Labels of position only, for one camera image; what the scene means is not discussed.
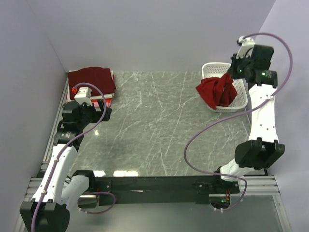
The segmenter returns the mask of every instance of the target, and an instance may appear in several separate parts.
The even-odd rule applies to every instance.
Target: lavender wall
[[[275,0],[27,0],[65,70],[200,71],[229,62]]]
[[[294,232],[309,228],[309,2],[277,0],[261,32],[281,36],[294,57],[293,72],[276,97],[276,126],[285,154],[270,168],[278,182],[282,200]],[[286,77],[289,59],[284,47],[271,38],[258,37],[261,44],[274,46],[271,69],[278,72],[279,83]]]
[[[0,7],[0,231],[15,227],[40,167],[65,72],[25,0]]]

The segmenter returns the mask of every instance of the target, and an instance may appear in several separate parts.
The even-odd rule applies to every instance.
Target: marble surface
[[[90,169],[97,176],[200,174],[184,162],[184,146],[206,125],[230,115],[206,107],[195,89],[201,72],[116,72],[115,77],[111,119],[84,137],[70,173]],[[200,169],[215,171],[233,159],[249,132],[247,116],[218,124],[191,143],[188,158]]]

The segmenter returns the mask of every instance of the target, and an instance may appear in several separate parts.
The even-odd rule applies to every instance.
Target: plastic basket
[[[202,75],[203,79],[210,78],[210,77],[222,77],[223,74],[227,72],[231,64],[229,63],[219,63],[219,62],[212,62],[206,63],[202,67]],[[248,103],[248,98],[246,94],[245,85],[242,79],[234,80],[233,86],[237,91],[237,96],[233,100],[228,107],[217,106],[217,109],[214,110],[210,108],[208,105],[207,107],[214,112],[218,113],[232,113],[236,112],[239,109],[244,108]]]

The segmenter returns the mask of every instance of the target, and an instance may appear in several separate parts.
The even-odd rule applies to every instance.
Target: red cloth
[[[203,79],[196,89],[206,104],[216,110],[217,105],[227,107],[237,96],[237,91],[232,83],[231,75],[226,73],[221,78]]]
[[[68,73],[69,89],[71,90],[76,84],[87,82],[98,87],[103,94],[114,93],[116,86],[112,80],[111,70],[100,67],[88,67]],[[94,88],[91,88],[91,96],[100,94]],[[74,99],[75,93],[70,92],[70,99]]]

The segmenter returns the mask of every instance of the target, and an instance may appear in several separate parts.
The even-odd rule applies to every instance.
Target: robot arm
[[[284,145],[279,144],[275,126],[275,97],[278,80],[275,71],[269,71],[273,48],[256,45],[252,38],[240,37],[241,45],[232,56],[229,69],[233,79],[244,78],[248,83],[252,109],[266,99],[269,101],[252,112],[252,126],[248,141],[235,150],[235,158],[220,168],[220,173],[243,176],[251,171],[269,168],[283,153]],[[234,178],[222,176],[225,181]]]
[[[54,147],[44,178],[33,195],[31,202],[23,202],[20,207],[20,213],[28,231],[31,231],[31,221],[34,209],[39,201],[47,179],[54,165],[54,160],[60,150],[68,141],[83,132],[83,129],[89,124],[98,122],[101,118],[104,104],[98,101],[101,111],[96,111],[90,100],[91,89],[81,87],[75,95],[75,100],[65,103],[62,106],[62,117],[57,133],[54,136]],[[103,121],[110,119],[112,109],[107,108]],[[73,165],[77,152],[82,142],[83,136],[75,140],[67,147],[58,160],[56,169],[51,177],[43,202],[36,218],[36,232],[64,232],[69,224],[70,211],[77,204],[80,196],[87,191],[96,191],[96,180],[93,171],[76,171],[68,186],[64,189],[64,182],[71,166]]]

